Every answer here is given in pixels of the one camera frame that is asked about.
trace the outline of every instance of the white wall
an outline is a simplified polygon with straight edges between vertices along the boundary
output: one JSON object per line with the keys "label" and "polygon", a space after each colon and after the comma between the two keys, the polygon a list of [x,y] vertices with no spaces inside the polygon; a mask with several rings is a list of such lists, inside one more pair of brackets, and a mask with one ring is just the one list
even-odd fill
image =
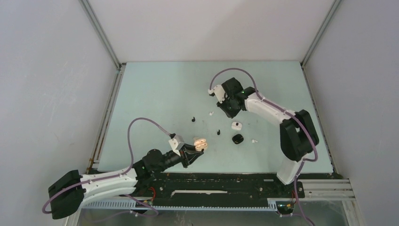
{"label": "white wall", "polygon": [[343,1],[307,76],[367,225],[399,225],[399,1]]}
{"label": "white wall", "polygon": [[0,224],[61,225],[47,188],[86,168],[115,68],[77,0],[0,2]]}
{"label": "white wall", "polygon": [[118,59],[301,61],[333,0],[93,0]]}

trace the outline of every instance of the light blue tabletop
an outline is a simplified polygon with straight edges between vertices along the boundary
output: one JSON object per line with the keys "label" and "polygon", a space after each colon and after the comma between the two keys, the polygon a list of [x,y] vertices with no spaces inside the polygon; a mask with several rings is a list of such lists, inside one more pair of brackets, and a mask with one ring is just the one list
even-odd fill
{"label": "light blue tabletop", "polygon": [[[311,102],[299,62],[151,62],[128,63],[112,112],[111,122],[101,151],[98,169],[118,170],[130,163],[127,142],[129,123],[137,117],[150,118],[170,133],[182,135],[193,144],[194,137],[207,139],[209,148],[187,169],[180,164],[168,172],[277,172],[284,154],[280,148],[279,128],[259,116],[241,111],[229,119],[217,108],[216,97],[208,95],[209,83],[219,71],[238,67],[255,79],[259,91],[281,106],[310,112],[320,143],[319,160],[307,162],[302,172],[330,173],[332,165],[322,138],[319,122]],[[214,82],[222,84],[235,77],[244,88],[253,86],[242,72],[228,71]],[[240,132],[231,123],[242,123]],[[242,134],[244,141],[236,145],[231,138]],[[156,126],[137,121],[130,133],[135,161],[151,149],[163,153],[171,150],[168,139]]]}

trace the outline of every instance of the gray wall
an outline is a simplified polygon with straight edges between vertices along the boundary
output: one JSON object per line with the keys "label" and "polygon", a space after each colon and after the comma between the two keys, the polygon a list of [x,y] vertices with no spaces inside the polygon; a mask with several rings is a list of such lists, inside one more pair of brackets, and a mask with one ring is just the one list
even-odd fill
{"label": "gray wall", "polygon": [[115,68],[77,0],[0,1],[0,222],[61,225],[47,188],[86,168]]}
{"label": "gray wall", "polygon": [[346,0],[307,68],[367,225],[399,225],[399,1]]}

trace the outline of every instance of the robotic arm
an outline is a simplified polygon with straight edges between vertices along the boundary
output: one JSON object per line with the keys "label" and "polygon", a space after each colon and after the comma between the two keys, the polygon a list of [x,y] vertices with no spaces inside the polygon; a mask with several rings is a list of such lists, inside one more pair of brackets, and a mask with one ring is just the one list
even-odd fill
{"label": "robotic arm", "polygon": [[319,143],[319,137],[309,113],[305,110],[294,112],[283,109],[267,100],[262,94],[256,93],[255,88],[243,89],[240,82],[235,78],[231,78],[221,85],[216,85],[208,90],[208,93],[210,96],[216,96],[218,100],[216,105],[229,118],[234,118],[241,110],[249,111],[280,128],[280,147],[285,158],[277,172],[277,177],[283,184],[290,184],[294,180],[302,160],[313,151],[304,130],[292,116],[304,125],[314,145]]}
{"label": "robotic arm", "polygon": [[140,195],[155,179],[154,173],[163,172],[179,163],[187,168],[207,148],[206,139],[198,139],[194,145],[189,145],[176,134],[170,135],[169,144],[172,147],[171,151],[162,154],[160,150],[152,149],[140,161],[134,163],[132,168],[93,175],[80,175],[78,170],[66,173],[48,188],[50,198],[63,189],[69,189],[71,185],[81,185],[59,194],[50,202],[53,219],[67,217],[91,202],[112,196]]}

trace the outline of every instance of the metal frame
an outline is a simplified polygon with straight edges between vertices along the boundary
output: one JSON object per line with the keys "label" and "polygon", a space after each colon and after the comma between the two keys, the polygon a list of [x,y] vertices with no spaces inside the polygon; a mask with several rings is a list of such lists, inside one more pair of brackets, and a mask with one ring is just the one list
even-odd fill
{"label": "metal frame", "polygon": [[[110,55],[112,61],[114,62],[116,68],[118,69],[118,73],[115,76],[115,80],[113,81],[113,86],[112,90],[109,96],[109,99],[107,101],[107,107],[104,112],[102,124],[100,126],[98,135],[97,135],[97,142],[96,145],[93,149],[92,152],[92,158],[89,161],[89,166],[88,166],[88,171],[92,169],[96,169],[99,163],[100,155],[101,155],[101,150],[103,147],[103,142],[105,139],[105,136],[107,134],[108,130],[108,125],[112,116],[112,110],[114,108],[115,102],[116,102],[116,97],[118,95],[120,83],[122,81],[123,73],[126,67],[125,65],[122,65],[118,58],[116,57],[116,54],[114,53],[112,46],[110,42],[108,41],[104,30],[102,29],[100,22],[98,21],[90,3],[88,0],[79,0],[81,2],[81,5],[83,9],[85,10],[89,20],[91,21],[91,24],[93,25],[94,30],[98,34],[101,42],[104,44],[104,47],[108,51],[108,54]],[[310,92],[311,99],[313,101],[313,105],[317,114],[317,118],[320,122],[318,111],[316,108],[316,105],[313,100],[313,96],[309,87],[308,80],[306,78],[306,71],[304,68],[306,67],[306,64],[309,62],[309,59],[316,48],[320,38],[324,34],[324,32],[327,29],[328,24],[330,23],[331,19],[333,18],[335,12],[337,11],[338,7],[340,6],[342,0],[335,0],[334,3],[331,6],[331,9],[329,10],[328,14],[326,15],[326,18],[324,19],[323,23],[321,24],[313,42],[311,43],[306,55],[304,56],[303,61],[301,62],[301,66],[303,68],[303,74],[306,80],[306,84],[308,85],[308,90]],[[323,138],[326,142],[327,149],[328,148],[328,142],[326,141],[326,137],[324,134],[324,130],[321,127],[322,133],[323,133]],[[334,157],[331,155],[331,162],[334,166],[334,171],[338,172],[337,168],[334,165]],[[305,197],[301,200],[303,201],[342,201],[346,217],[348,219],[349,226],[363,226],[363,220],[361,213],[359,211],[359,208],[356,203],[355,195],[353,193],[350,181],[348,179],[335,179],[336,177],[332,176],[331,178],[326,179],[326,175],[320,174],[320,177],[316,177],[315,179],[311,178],[301,178],[299,179],[300,182],[303,183],[303,189],[305,193]],[[141,200],[148,199],[148,197],[139,197]],[[275,211],[276,208],[276,202],[280,201],[289,201],[287,198],[271,198],[268,199],[268,201],[271,204],[270,208],[190,208],[190,207],[161,207],[158,206],[156,208],[160,210],[180,210],[184,209],[187,210],[187,208],[192,209],[192,210],[248,210],[248,211],[253,211],[253,210],[262,210],[262,211]],[[124,210],[139,210],[142,209],[140,207],[136,207],[136,203],[130,199],[127,199],[126,197],[113,197],[111,199],[103,200],[100,202],[94,202],[89,204],[88,206],[85,207],[85,209],[124,209]],[[75,214],[70,215],[65,223],[64,226],[75,226],[78,223],[79,220],[79,215],[80,215],[80,210],[77,211]]]}

